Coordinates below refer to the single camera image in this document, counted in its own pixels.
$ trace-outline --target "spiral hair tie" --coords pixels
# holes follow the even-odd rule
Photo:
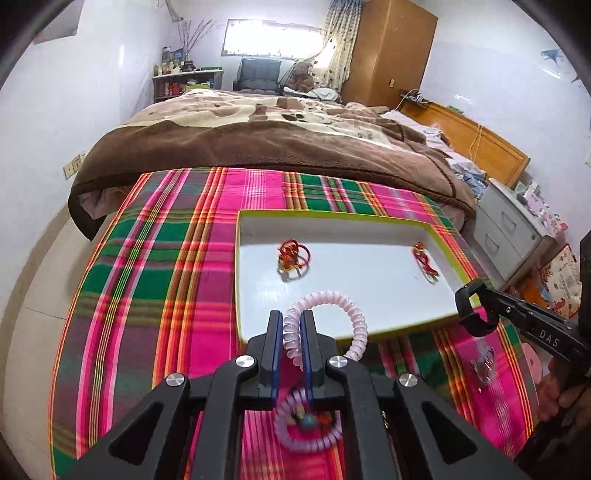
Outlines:
[[[306,389],[299,388],[293,393],[286,396],[275,411],[275,418],[273,419],[273,427],[277,440],[285,448],[292,452],[313,453],[321,452],[327,448],[332,447],[343,436],[343,427],[340,421],[340,413],[335,412],[335,426],[328,432],[327,435],[316,440],[294,440],[287,431],[286,418],[291,415],[293,407],[297,404],[306,405]]]
[[[421,264],[425,275],[429,275],[432,279],[439,276],[439,272],[435,270],[429,263],[429,256],[425,252],[425,246],[421,242],[417,242],[413,246],[414,258]]]
[[[300,254],[300,249],[305,253],[305,257]],[[298,243],[297,240],[286,240],[279,246],[279,267],[284,272],[308,266],[311,258],[308,247]]]
[[[310,310],[318,305],[338,305],[349,315],[353,324],[353,342],[345,357],[359,361],[365,352],[368,343],[368,326],[360,308],[346,295],[338,291],[320,290],[306,295],[295,302],[287,310],[283,317],[283,341],[287,350],[287,356],[292,359],[293,364],[302,367],[301,359],[301,338],[300,338],[300,315],[304,310]],[[286,418],[291,414],[294,406],[307,404],[306,389],[300,388],[288,394],[283,402],[275,410],[273,425],[275,435],[285,448],[292,452],[319,452],[330,448],[343,436],[340,413],[335,412],[335,426],[325,436],[316,440],[294,440],[291,438],[286,424]]]
[[[368,343],[368,325],[361,309],[356,307],[349,297],[332,290],[315,291],[295,302],[287,310],[283,317],[283,341],[287,356],[293,360],[295,366],[301,368],[300,315],[304,310],[318,305],[338,305],[349,315],[353,324],[353,342],[345,357],[358,362]]]

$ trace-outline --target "curtain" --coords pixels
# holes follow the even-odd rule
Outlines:
[[[330,58],[328,65],[313,68],[317,86],[340,92],[349,78],[353,47],[357,39],[363,0],[332,0],[322,29],[324,49],[317,57]]]

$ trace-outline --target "electrical cable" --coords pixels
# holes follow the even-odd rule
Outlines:
[[[400,108],[400,105],[402,105],[402,102],[408,98],[408,96],[411,94],[411,92],[418,92],[418,91],[419,91],[418,88],[413,88],[412,90],[409,90],[408,92],[406,92],[406,94],[404,95],[404,97],[402,97],[402,100],[400,100],[400,103],[398,104],[398,106],[394,110],[398,110]]]
[[[478,130],[476,131],[476,136],[474,137],[474,140],[470,144],[470,148],[468,148],[468,153],[470,154],[470,160],[472,160],[472,161],[475,161],[475,158],[478,155],[478,149],[480,148],[480,139],[482,138],[482,130],[483,129],[484,129],[484,125],[478,124]],[[472,147],[476,143],[476,140],[478,140],[478,144],[476,146],[476,152],[474,155],[472,155]]]

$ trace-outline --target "white tray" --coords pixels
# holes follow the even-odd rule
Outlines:
[[[278,247],[290,238],[310,249],[311,262],[305,274],[292,271],[286,278],[278,270]],[[439,272],[436,282],[413,256],[416,242],[424,244]],[[266,331],[271,310],[285,313],[316,290],[348,295],[363,310],[370,336],[433,326],[457,319],[454,293],[470,280],[431,225],[337,212],[240,211],[235,265],[242,342]],[[337,340],[352,337],[340,308],[322,305],[313,311],[319,333]]]

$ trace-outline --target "black chair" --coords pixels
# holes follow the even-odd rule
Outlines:
[[[280,68],[281,60],[242,59],[233,89],[235,92],[283,95],[284,85],[279,83]]]

